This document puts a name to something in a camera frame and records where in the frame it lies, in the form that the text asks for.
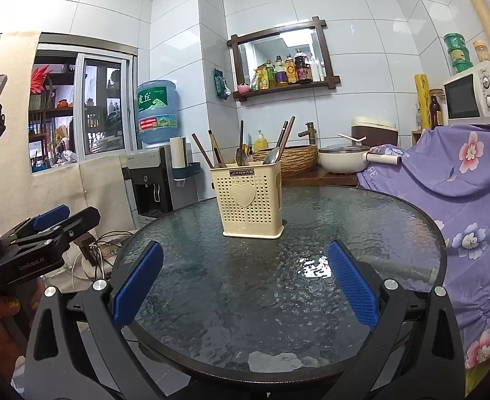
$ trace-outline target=blue gripper pad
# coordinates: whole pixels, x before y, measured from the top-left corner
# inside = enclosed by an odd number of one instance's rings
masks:
[[[34,218],[32,228],[35,231],[47,230],[53,225],[69,218],[70,214],[69,208],[65,204],[62,204],[61,206],[55,207],[52,211],[48,211]]]
[[[329,245],[327,258],[328,265],[359,322],[367,325],[371,331],[374,330],[379,320],[378,302],[374,291],[337,242]]]
[[[120,330],[134,321],[162,266],[162,246],[152,240],[131,268],[121,288],[113,294],[113,324],[116,329]]]

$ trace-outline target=wooden mirror frame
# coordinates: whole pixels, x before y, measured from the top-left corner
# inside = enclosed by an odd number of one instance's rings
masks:
[[[226,44],[229,48],[232,48],[235,65],[234,67],[236,68],[236,81],[238,83],[238,86],[244,84],[245,82],[243,77],[243,66],[241,65],[239,45],[246,44],[248,42],[254,42],[255,40],[277,36],[280,33],[287,33],[289,31],[315,29],[317,33],[317,39],[319,41],[320,52],[324,60],[324,69],[326,71],[324,81],[312,81],[306,84],[290,84],[285,87],[274,87],[265,90],[251,90],[250,92],[244,94],[234,92],[234,98],[238,99],[240,102],[245,102],[248,97],[266,95],[269,93],[286,92],[288,90],[299,90],[312,87],[328,87],[329,89],[335,90],[335,85],[339,84],[341,82],[341,79],[339,78],[339,76],[334,75],[334,71],[332,70],[332,62],[330,61],[328,46],[326,45],[326,39],[324,37],[324,27],[326,27],[326,21],[324,19],[319,19],[318,16],[314,16],[311,21],[283,25],[281,27],[273,27],[272,29],[261,30],[257,31],[256,33],[245,34],[244,36],[237,36],[236,34],[232,34],[230,40],[228,40]]]

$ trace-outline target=silver bolt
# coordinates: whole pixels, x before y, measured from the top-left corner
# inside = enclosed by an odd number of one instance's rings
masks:
[[[436,293],[437,296],[445,296],[446,295],[446,290],[444,287],[437,286],[433,291]]]
[[[55,287],[47,287],[45,289],[45,296],[47,296],[48,298],[50,298],[51,296],[53,296],[54,294],[56,293],[56,288]]]
[[[383,284],[387,290],[397,290],[398,289],[398,283],[394,279],[387,279],[383,282]]]
[[[95,290],[104,290],[107,285],[108,283],[106,281],[104,281],[103,279],[98,279],[93,283],[93,288]]]

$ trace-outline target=bronze faucet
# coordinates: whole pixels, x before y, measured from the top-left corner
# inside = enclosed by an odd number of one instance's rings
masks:
[[[315,141],[315,134],[317,133],[317,129],[313,128],[313,122],[310,121],[306,124],[308,127],[308,130],[305,130],[304,132],[299,132],[299,137],[305,137],[308,135],[308,139],[310,140],[310,144],[316,144]]]

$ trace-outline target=glass tabletop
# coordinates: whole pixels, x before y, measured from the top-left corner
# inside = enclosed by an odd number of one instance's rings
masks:
[[[150,240],[163,247],[139,326],[196,362],[291,372],[350,358],[369,333],[328,267],[335,238],[383,279],[416,291],[442,282],[439,229],[404,201],[356,188],[284,187],[282,206],[287,224],[275,240],[223,236],[215,199],[140,230],[115,267],[126,269]]]

